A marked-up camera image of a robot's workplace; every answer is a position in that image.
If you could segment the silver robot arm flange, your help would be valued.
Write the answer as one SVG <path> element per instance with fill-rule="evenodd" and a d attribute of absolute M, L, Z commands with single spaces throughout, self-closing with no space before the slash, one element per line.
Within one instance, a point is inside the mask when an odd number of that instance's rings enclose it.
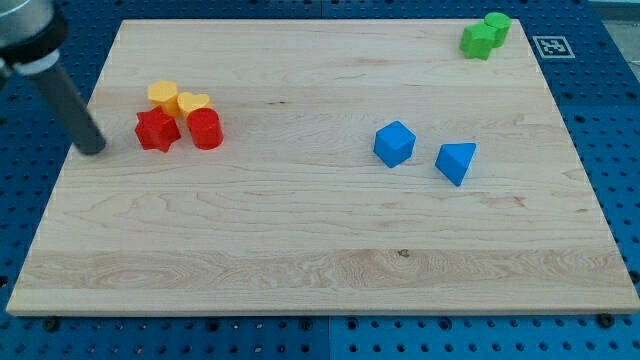
<path fill-rule="evenodd" d="M 51 0 L 1 0 L 1 88 L 15 70 L 24 76 L 57 63 L 68 24 Z"/>

